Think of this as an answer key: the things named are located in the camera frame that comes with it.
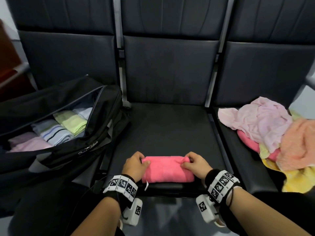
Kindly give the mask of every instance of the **folded pink towel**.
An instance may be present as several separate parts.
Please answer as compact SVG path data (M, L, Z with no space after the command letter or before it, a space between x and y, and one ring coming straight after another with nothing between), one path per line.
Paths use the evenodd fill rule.
M281 140L277 158L280 170L315 166L315 120L297 119Z
M225 126L242 130L254 142L263 143L270 153L279 148L282 135L292 123L284 106L263 97L239 110L220 108L218 117Z
M11 138L8 142L11 145L11 151L8 151L8 153L29 152L52 147L52 145L32 132L26 132L17 137Z
M245 133L242 132L241 130L237 130L237 135L246 146L248 146L250 149L252 149L253 151L255 151L257 153L260 153L259 144L257 142L254 142L252 139L248 138L245 135ZM276 149L273 153L271 153L268 156L268 159L275 162L277 160L279 153L280 153L280 148Z
M194 174L180 165L190 162L187 156L147 156L142 162L150 161L151 164L146 169L142 182L193 182Z

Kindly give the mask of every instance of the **black stripe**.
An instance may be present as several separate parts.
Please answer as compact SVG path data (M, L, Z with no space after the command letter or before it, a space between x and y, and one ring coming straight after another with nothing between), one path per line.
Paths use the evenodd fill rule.
M66 129L59 129L57 132L55 132L54 134L53 134L53 136L51 137L51 138L49 138L47 141L49 141L50 139L52 139L58 132L60 132L60 131L62 131L62 130L66 130Z

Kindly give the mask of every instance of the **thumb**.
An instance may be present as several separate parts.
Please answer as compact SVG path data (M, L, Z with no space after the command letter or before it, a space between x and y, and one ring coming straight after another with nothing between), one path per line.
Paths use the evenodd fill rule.
M144 169L146 169L146 168L148 168L148 166L151 164L151 162L148 160L148 161L145 161L145 162L143 162L142 163L142 167L144 168Z
M183 164L180 165L182 168L185 168L187 170L192 170L193 168L193 163L190 162L184 162Z

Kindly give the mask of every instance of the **black leather seat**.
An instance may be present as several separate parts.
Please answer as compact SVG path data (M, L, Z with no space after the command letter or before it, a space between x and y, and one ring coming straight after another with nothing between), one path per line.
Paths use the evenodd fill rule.
M38 88L86 74L117 84L112 0L7 0Z
M315 0L236 0L211 103L215 114L219 107L241 107L259 96L289 107L314 61L314 8ZM277 191L278 179L258 154L236 131L219 120L217 125L246 189Z
M135 151L202 155L226 169L204 109L227 0L121 0L131 126L117 144L107 181ZM149 184L145 195L195 197L193 183Z

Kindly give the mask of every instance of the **pile of towels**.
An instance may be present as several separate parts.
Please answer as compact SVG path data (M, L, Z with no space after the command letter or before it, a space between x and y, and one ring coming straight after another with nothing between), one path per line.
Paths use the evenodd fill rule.
M83 137L92 108L75 108L53 114L54 119L46 119L31 124L34 132L26 132L9 139L8 152L36 151Z
M256 151L264 165L286 175L282 191L305 193L315 185L315 120L259 97L239 110L221 108L219 120Z

